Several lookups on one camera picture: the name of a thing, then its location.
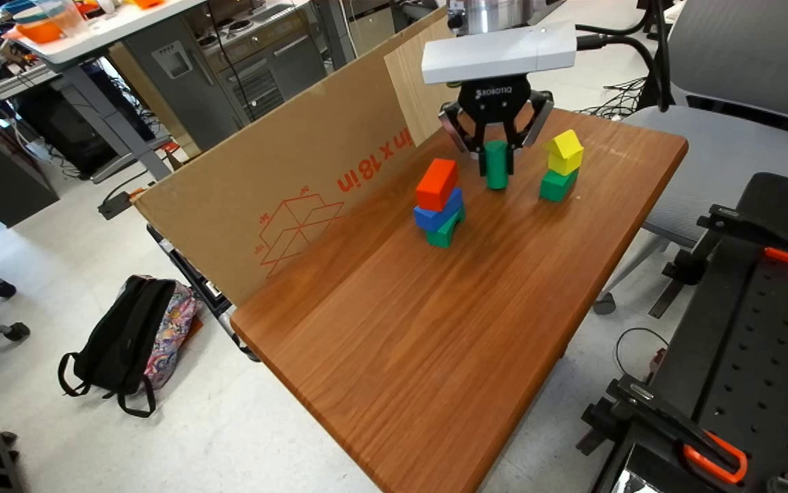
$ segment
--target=orange block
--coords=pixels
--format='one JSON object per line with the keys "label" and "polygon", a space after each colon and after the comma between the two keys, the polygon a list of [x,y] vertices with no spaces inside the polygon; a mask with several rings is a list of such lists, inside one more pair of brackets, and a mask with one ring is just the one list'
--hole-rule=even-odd
{"label": "orange block", "polygon": [[443,210],[455,183],[458,183],[455,160],[432,160],[415,187],[415,205],[423,210]]}

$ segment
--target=gray floor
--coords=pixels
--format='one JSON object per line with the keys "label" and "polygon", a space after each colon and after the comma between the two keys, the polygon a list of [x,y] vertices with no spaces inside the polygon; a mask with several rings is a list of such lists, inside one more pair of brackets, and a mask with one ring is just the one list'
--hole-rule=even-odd
{"label": "gray floor", "polygon": [[[568,0],[556,16],[599,26],[638,20],[633,0]],[[642,75],[627,50],[590,53],[577,69],[537,75],[559,108],[584,110],[604,101],[607,83]],[[34,336],[12,346],[0,336],[0,428],[19,434],[19,466],[34,493],[146,493],[146,491],[376,491],[361,469],[263,368],[251,365],[205,314],[205,328],[162,393],[162,412],[143,423],[121,413],[101,395],[68,399],[54,377],[58,360],[77,351],[129,273],[179,276],[146,232],[140,213],[105,223],[101,187],[61,182],[64,199],[17,225],[0,227],[0,276],[19,297],[0,304],[0,321],[24,321]],[[588,314],[553,377],[525,413],[512,443],[490,471],[485,491],[588,491],[604,450],[584,458],[581,413],[618,375],[615,336],[651,327],[664,336],[686,299],[664,321],[646,314],[663,288],[663,258],[618,290],[622,310]],[[622,360],[642,375],[656,341],[634,334]]]}

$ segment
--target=teal block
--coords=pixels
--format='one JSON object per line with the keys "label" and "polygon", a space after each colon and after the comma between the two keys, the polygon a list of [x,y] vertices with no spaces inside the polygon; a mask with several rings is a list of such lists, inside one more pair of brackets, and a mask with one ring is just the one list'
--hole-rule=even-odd
{"label": "teal block", "polygon": [[574,188],[577,183],[577,169],[568,172],[568,175],[562,175],[562,172],[553,172],[547,169],[540,182],[540,197],[547,199],[547,202],[562,202],[567,199],[567,195]]}
{"label": "teal block", "polygon": [[485,153],[485,187],[503,193],[508,183],[508,169],[507,169],[508,146],[507,143],[485,143],[481,153]]}
{"label": "teal block", "polygon": [[448,219],[443,223],[441,230],[423,232],[426,245],[432,245],[432,247],[438,247],[438,250],[448,250],[448,247],[452,247],[455,227],[460,225],[462,216],[466,216],[466,210],[458,210],[455,216],[448,216]]}

